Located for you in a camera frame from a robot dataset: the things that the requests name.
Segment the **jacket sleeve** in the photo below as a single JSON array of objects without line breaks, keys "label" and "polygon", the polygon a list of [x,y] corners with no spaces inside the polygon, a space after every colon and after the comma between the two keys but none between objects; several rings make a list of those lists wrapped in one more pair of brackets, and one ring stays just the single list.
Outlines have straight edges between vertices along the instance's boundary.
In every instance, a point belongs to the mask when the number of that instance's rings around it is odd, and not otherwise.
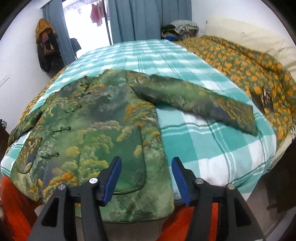
[{"label": "jacket sleeve", "polygon": [[126,79],[136,95],[143,100],[153,104],[169,104],[223,122],[253,136],[258,134],[251,105],[175,78],[127,72]]},{"label": "jacket sleeve", "polygon": [[33,110],[11,131],[8,139],[8,146],[19,139],[24,133],[34,128],[34,126],[37,124],[40,117],[42,116],[44,110],[48,107],[48,105],[52,102],[56,95],[56,92],[52,93],[42,106]]}]

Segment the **hanging pink garment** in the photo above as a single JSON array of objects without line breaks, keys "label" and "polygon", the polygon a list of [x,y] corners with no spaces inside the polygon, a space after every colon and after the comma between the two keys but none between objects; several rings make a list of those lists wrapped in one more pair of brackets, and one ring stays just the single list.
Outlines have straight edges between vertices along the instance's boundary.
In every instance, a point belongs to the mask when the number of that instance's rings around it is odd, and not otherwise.
[{"label": "hanging pink garment", "polygon": [[91,20],[96,23],[97,26],[101,26],[103,23],[102,18],[104,17],[103,3],[100,1],[97,5],[91,5]]}]

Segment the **orange fabric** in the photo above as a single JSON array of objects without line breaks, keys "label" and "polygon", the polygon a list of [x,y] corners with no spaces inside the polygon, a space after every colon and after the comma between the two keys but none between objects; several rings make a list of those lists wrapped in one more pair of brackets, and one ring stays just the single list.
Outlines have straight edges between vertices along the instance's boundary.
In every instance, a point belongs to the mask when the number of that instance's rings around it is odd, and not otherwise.
[{"label": "orange fabric", "polygon": [[39,203],[28,199],[9,179],[1,183],[1,204],[5,215],[5,226],[15,241],[26,241],[37,219],[35,209]]},{"label": "orange fabric", "polygon": [[[185,205],[175,208],[174,213],[164,222],[157,241],[183,241],[186,239],[194,207]],[[212,205],[211,227],[208,241],[215,241],[218,225],[218,203]]]}]

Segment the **wall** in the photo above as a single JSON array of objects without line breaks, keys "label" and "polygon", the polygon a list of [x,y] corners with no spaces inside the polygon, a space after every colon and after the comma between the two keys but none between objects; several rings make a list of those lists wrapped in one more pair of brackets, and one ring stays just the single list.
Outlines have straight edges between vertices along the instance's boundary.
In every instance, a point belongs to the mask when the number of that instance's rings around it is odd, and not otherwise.
[{"label": "wall", "polygon": [[264,28],[293,43],[281,21],[261,0],[191,0],[191,3],[192,20],[200,27],[199,35],[205,32],[208,17],[222,15]]},{"label": "wall", "polygon": [[8,133],[17,125],[28,103],[50,81],[40,68],[35,43],[40,18],[40,1],[32,0],[0,40],[0,79],[9,77],[0,87],[0,119],[7,122]]}]

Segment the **blue curtain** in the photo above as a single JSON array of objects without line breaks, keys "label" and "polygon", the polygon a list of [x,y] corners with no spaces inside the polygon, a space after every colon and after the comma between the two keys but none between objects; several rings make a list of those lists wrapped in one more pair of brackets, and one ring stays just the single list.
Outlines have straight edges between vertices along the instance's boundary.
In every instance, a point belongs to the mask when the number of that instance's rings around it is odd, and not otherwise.
[{"label": "blue curtain", "polygon": [[74,62],[75,57],[66,27],[62,0],[51,0],[42,7],[42,12],[43,18],[53,26],[57,34],[57,43],[65,66]]},{"label": "blue curtain", "polygon": [[113,43],[160,39],[161,26],[192,20],[191,0],[109,0]]}]

